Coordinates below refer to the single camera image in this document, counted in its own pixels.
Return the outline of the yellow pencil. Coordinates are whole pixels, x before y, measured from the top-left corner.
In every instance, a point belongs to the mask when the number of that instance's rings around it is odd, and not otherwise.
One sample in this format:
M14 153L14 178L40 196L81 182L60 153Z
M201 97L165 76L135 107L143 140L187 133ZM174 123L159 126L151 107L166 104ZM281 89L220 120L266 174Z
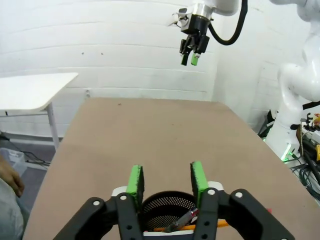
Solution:
M227 221L224 220L224 219L220 219L220 220L218 220L218 222L217 222L217 227L218 227L218 228L228 227L228 226L229 226L229 224L228 224ZM179 230L180 230L180 231L194 230L195 227L196 227L195 224L193 224L193 225L186 225L186 226L183 226L182 228L180 228ZM165 230L164 227L159 227L159 228L154 228L154 229L153 229L154 232L163 232L164 230Z

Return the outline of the black clamp tool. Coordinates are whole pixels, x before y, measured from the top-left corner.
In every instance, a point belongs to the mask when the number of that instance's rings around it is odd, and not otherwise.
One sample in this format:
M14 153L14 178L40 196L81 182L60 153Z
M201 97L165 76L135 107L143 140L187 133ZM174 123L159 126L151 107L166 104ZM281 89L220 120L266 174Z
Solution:
M320 113L307 113L306 118L302 119L302 128L309 132L320 132Z

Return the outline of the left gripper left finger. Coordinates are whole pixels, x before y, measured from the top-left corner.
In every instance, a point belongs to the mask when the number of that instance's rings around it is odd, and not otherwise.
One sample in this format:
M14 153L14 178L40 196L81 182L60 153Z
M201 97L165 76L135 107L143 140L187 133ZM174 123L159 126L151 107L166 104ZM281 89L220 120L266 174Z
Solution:
M115 188L107 201L89 198L53 240L101 240L113 226L120 240L144 240L138 216L144 190L143 167L134 165L127 186Z

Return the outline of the person's bare hand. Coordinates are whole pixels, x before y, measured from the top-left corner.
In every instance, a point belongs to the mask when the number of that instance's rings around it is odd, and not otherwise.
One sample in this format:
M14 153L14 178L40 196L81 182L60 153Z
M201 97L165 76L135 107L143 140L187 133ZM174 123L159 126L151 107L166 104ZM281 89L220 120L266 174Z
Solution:
M0 178L6 182L15 192L17 197L21 197L25 185L16 170L0 154Z

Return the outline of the black mesh pen holder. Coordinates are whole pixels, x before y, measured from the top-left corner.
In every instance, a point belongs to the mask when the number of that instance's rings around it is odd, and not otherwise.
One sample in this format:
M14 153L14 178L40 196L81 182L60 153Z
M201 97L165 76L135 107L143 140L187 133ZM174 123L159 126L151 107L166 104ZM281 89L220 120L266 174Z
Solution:
M196 206L193 195L181 191L162 191L143 201L139 213L140 228L144 232L154 232L155 228L166 228ZM195 225L194 217L185 226Z

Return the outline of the white side table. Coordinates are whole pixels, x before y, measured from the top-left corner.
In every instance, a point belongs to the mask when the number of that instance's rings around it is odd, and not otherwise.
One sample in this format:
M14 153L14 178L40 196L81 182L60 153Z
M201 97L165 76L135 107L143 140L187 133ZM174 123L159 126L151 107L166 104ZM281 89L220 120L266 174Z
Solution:
M0 78L0 118L47 115L54 148L60 144L53 98L79 74L76 72Z

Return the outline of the person's grey clothing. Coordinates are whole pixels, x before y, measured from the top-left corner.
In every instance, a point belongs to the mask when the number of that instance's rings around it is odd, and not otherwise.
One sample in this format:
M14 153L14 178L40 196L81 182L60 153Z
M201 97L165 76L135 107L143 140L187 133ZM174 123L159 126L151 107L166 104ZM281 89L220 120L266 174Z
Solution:
M0 240L22 240L29 216L13 189L0 179Z

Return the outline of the translucent plastic storage box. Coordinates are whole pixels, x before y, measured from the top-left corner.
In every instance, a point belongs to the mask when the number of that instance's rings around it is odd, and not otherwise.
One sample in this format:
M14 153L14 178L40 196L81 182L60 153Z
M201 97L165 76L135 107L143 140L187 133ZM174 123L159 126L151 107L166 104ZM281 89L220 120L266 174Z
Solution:
M7 162L9 162L13 169L18 172L20 177L27 170L28 167L26 165L25 154L23 152L2 147L0 148L0 154Z

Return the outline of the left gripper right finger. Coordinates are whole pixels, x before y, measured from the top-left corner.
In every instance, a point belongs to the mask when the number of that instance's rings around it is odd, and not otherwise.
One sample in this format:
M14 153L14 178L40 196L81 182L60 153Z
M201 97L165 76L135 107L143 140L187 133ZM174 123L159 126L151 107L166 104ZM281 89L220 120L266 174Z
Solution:
M192 240L216 240L218 220L226 220L243 240L295 240L247 190L228 194L209 186L200 161L190 164L192 192L199 209Z

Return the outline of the black bag behind arm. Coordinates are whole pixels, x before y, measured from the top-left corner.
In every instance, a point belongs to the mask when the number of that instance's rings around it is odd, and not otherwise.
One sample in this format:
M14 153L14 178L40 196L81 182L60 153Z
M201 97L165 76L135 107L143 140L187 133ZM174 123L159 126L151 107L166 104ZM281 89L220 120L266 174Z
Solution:
M273 126L275 122L275 119L273 118L272 111L269 110L268 113L266 114L264 121L262 123L262 126L260 127L258 131L258 136L263 139L266 138L271 127Z

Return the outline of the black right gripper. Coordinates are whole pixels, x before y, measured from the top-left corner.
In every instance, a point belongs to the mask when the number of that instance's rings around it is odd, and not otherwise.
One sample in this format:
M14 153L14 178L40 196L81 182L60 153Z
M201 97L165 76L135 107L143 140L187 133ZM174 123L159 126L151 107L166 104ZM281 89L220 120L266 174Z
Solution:
M186 34L189 35L186 39L182 39L180 43L179 53L181 54L181 65L186 66L190 52L193 49L191 58L191 65L197 66L201 54L205 53L210 38L206 36L211 18L206 18L201 15L191 14L188 17L188 24L186 27Z

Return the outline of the silver and red pen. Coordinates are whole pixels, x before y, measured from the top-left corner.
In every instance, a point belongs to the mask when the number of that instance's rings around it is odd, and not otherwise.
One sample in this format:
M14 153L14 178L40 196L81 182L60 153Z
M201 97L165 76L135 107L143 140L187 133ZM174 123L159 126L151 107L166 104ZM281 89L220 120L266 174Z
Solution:
M183 216L181 216L178 220L174 221L172 224L167 226L163 232L164 233L171 233L176 232L180 230L183 226L185 226L189 221L191 221L193 218L195 218L199 213L198 208L194 208L192 210L189 210L187 213L185 213Z

